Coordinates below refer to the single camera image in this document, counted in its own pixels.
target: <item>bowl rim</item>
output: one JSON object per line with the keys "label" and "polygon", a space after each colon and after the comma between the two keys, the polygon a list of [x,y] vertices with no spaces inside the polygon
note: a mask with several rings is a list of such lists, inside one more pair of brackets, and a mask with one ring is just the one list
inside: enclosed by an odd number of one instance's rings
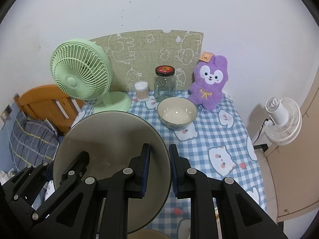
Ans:
{"label": "bowl rim", "polygon": [[[171,99],[171,98],[176,98],[176,99],[178,99],[178,100],[180,100],[180,99],[182,99],[182,100],[187,100],[187,101],[189,101],[191,104],[193,104],[194,107],[195,107],[195,109],[196,109],[196,115],[195,115],[195,117],[193,118],[193,120],[191,120],[191,121],[189,121],[189,122],[186,122],[186,123],[173,123],[173,122],[169,122],[169,121],[165,120],[165,119],[159,114],[159,106],[160,106],[160,104],[161,104],[163,101],[165,101],[165,100],[167,100],[167,99]],[[169,98],[166,98],[166,99],[162,100],[162,101],[157,105],[156,111],[157,111],[157,115],[160,117],[160,119],[163,119],[163,120],[165,120],[167,123],[170,123],[170,124],[173,124],[173,125],[187,125],[187,124],[191,124],[191,123],[197,118],[197,115],[198,115],[198,110],[197,110],[196,105],[195,105],[193,102],[191,102],[189,99],[186,99],[186,98],[183,98],[183,97],[169,97]]]}

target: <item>green fan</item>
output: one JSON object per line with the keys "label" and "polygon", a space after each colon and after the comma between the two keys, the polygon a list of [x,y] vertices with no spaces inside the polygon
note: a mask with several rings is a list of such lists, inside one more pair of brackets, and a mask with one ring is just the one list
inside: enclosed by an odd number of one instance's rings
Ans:
{"label": "green fan", "polygon": [[94,113],[127,112],[132,100],[123,92],[109,92],[113,69],[103,49],[85,39],[61,44],[51,57],[51,73],[66,94],[82,100],[97,100]]}

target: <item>plaid pillow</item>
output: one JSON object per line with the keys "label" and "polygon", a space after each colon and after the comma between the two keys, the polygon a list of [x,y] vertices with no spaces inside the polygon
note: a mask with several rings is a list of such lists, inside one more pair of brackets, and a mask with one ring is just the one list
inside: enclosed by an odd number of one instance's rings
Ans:
{"label": "plaid pillow", "polygon": [[27,118],[19,112],[10,136],[10,151],[18,171],[29,164],[34,167],[54,159],[57,147],[57,130],[48,121]]}

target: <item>cotton swab container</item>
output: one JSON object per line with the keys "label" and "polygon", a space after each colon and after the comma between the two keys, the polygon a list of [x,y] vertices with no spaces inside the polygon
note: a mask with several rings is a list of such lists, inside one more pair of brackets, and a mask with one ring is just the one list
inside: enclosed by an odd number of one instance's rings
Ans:
{"label": "cotton swab container", "polygon": [[148,83],[145,81],[135,83],[135,92],[139,102],[147,101],[150,97]]}

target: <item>fan grille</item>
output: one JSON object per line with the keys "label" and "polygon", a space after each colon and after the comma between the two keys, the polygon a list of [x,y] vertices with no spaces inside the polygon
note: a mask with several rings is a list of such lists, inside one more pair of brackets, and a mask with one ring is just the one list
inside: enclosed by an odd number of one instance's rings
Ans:
{"label": "fan grille", "polygon": [[278,109],[280,102],[277,101],[278,99],[276,97],[272,97],[266,102],[266,110],[269,113],[274,112],[275,110]]}
{"label": "fan grille", "polygon": [[299,134],[302,124],[301,112],[297,103],[288,97],[283,97],[281,103],[288,111],[287,123],[283,126],[272,125],[265,130],[269,141],[279,146],[293,141]]}
{"label": "fan grille", "polygon": [[74,98],[94,100],[110,87],[107,55],[103,50],[101,55],[90,45],[98,47],[90,41],[67,42],[52,55],[51,73],[55,82]]}

